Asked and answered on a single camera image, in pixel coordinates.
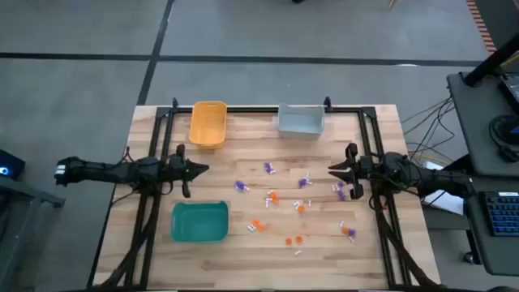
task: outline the orange object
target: orange object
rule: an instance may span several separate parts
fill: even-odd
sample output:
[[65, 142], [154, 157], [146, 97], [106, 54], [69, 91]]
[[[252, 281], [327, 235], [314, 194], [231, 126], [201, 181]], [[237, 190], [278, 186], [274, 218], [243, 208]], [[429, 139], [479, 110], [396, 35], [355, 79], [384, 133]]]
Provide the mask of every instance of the orange object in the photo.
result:
[[201, 101], [193, 106], [189, 140], [201, 148], [221, 148], [225, 141], [227, 105], [221, 101]]

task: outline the concrete floor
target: concrete floor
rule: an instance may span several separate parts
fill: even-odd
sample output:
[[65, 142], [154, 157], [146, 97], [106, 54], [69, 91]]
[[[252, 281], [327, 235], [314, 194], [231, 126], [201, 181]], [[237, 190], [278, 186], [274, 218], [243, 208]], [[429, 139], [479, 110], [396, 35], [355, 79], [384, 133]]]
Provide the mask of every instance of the concrete floor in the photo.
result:
[[[166, 0], [0, 2], [0, 52], [150, 54]], [[177, 0], [162, 54], [482, 60], [487, 56], [465, 0]], [[0, 148], [27, 161], [24, 181], [67, 198], [43, 208], [17, 286], [84, 288], [113, 186], [56, 187], [58, 159], [117, 161], [148, 62], [0, 59]], [[397, 104], [401, 118], [448, 97], [446, 75], [468, 67], [395, 67], [159, 62], [147, 105], [202, 100], [228, 104]], [[438, 149], [466, 153], [457, 135]], [[413, 126], [404, 125], [405, 129]], [[424, 125], [406, 136], [419, 142]], [[438, 130], [431, 143], [447, 133]], [[459, 262], [462, 232], [432, 231], [442, 282], [452, 288], [519, 287]]]

